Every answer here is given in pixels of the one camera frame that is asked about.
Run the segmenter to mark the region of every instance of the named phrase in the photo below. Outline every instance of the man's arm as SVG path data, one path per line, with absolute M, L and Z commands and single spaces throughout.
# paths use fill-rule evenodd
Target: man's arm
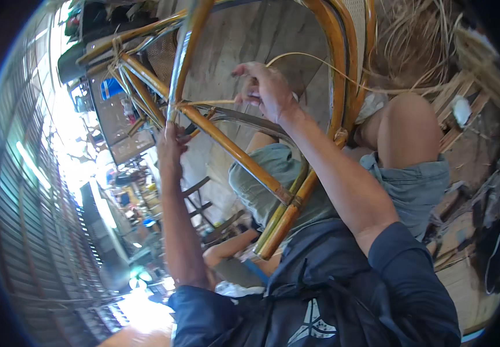
M 399 220 L 390 197 L 373 176 L 340 151 L 300 108 L 281 73 L 259 63 L 241 64 L 233 71 L 233 75 L 244 74 L 254 79 L 245 84 L 236 100 L 259 106 L 266 118 L 281 125 L 290 135 L 367 256 L 376 237 Z
M 185 143 L 189 139 L 186 136 L 179 138 L 178 134 L 176 126 L 167 123 L 158 145 L 165 258 L 177 287 L 191 285 L 210 289 L 200 240 L 192 226 L 180 185 L 182 177 L 180 157 L 186 151 Z
M 204 262 L 208 267 L 214 267 L 221 262 L 222 259 L 232 257 L 241 250 L 248 247 L 252 240 L 260 234 L 254 229 L 248 229 L 240 235 L 230 238 L 219 245 L 211 246 L 204 252 Z

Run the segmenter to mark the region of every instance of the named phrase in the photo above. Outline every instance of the man's left hand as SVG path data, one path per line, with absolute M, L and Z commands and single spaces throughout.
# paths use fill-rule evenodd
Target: man's left hand
M 188 150 L 186 144 L 190 135 L 183 135 L 184 128 L 173 122 L 167 122 L 158 142 L 157 155 L 162 184 L 173 186 L 180 184 L 182 177 L 181 155 Z

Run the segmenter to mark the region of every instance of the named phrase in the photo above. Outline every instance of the white logo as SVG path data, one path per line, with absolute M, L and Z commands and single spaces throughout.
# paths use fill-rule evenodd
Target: white logo
M 290 337 L 287 346 L 309 335 L 317 339 L 328 339 L 329 337 L 335 336 L 337 328 L 325 323 L 319 316 L 318 302 L 312 299 L 308 302 L 304 323 L 300 329 Z

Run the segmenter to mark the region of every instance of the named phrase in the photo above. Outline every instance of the man's right hand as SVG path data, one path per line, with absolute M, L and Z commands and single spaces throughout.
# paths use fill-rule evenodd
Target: man's right hand
M 247 76 L 235 102 L 259 106 L 268 120 L 280 124 L 300 109 L 287 80 L 279 70 L 249 62 L 237 66 L 232 75 Z

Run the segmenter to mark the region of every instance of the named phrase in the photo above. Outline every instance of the bare leg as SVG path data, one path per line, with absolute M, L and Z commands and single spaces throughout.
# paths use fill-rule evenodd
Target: bare leg
M 395 97 L 360 125 L 354 140 L 378 151 L 380 167 L 404 169 L 436 161 L 441 137 L 431 104 L 408 93 Z
M 267 134 L 261 133 L 261 132 L 256 132 L 252 139 L 250 140 L 250 143 L 246 147 L 246 153 L 250 153 L 256 149 L 260 149 L 262 147 L 267 146 L 268 144 L 272 143 L 277 143 L 279 142 L 278 139 L 275 139 Z

